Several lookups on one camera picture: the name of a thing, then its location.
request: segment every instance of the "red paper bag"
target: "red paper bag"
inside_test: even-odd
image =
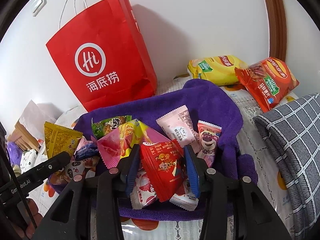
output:
[[[102,0],[46,44],[87,111],[155,94],[157,79],[129,0]]]

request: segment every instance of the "white circular logo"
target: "white circular logo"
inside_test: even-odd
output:
[[[93,65],[97,65],[99,64],[99,61],[100,60],[96,60],[96,56],[94,54],[94,52],[91,52],[88,51],[88,55],[86,55],[86,53],[84,52],[84,64],[83,66],[81,67],[80,64],[79,64],[79,54],[80,52],[85,49],[85,48],[94,48],[96,49],[100,55],[101,55],[101,68],[99,70],[99,72],[94,72],[94,73],[90,73],[90,69],[89,68],[93,68]],[[80,73],[82,75],[85,75],[87,77],[95,77],[95,76],[98,76],[102,73],[102,71],[104,70],[105,66],[106,66],[106,55],[104,54],[103,50],[97,45],[97,44],[94,44],[94,43],[85,43],[83,45],[81,45],[79,47],[79,49],[77,50],[76,52],[76,55],[75,55],[75,63],[76,63],[76,67],[77,69],[80,71]]]

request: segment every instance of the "green snack package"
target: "green snack package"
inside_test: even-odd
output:
[[[106,134],[110,133],[112,130],[119,127],[119,125],[129,122],[131,120],[131,115],[116,116],[96,123],[93,123],[93,120],[91,119],[92,131],[97,140],[99,140]]]

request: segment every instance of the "green label on chip bag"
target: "green label on chip bag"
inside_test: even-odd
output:
[[[268,86],[268,88],[273,96],[275,96],[276,94],[279,93],[279,88],[277,87],[275,81],[269,75],[267,75],[267,77],[265,77],[263,79],[266,82],[266,85]]]
[[[92,132],[94,136],[99,140],[106,134],[110,133],[112,130],[119,127],[121,124],[129,122],[131,120],[131,115],[116,116],[97,123],[93,123],[93,121],[91,120]]]
[[[212,68],[210,65],[204,60],[198,64],[198,66],[202,69],[203,72],[211,72]]]

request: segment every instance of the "light switch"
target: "light switch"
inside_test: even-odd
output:
[[[32,15],[35,17],[40,10],[46,5],[46,0],[35,0],[32,4]]]

